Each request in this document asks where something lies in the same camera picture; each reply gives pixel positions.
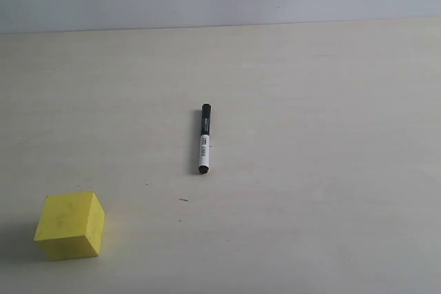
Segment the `black white whiteboard marker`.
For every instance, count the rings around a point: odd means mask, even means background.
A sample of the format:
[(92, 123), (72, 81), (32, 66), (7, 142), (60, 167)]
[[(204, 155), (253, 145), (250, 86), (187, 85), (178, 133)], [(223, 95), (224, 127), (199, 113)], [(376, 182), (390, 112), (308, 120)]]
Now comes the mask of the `black white whiteboard marker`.
[(201, 107), (201, 134), (199, 142), (198, 170), (200, 174), (207, 174), (209, 171), (209, 140), (210, 140), (210, 118), (211, 105), (203, 104)]

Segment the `yellow foam cube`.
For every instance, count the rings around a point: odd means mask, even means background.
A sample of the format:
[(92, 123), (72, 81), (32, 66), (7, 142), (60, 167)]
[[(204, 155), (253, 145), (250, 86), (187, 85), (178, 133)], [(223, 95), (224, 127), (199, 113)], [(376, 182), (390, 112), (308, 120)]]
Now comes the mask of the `yellow foam cube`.
[(92, 191), (47, 196), (34, 242), (51, 261), (100, 255), (105, 212)]

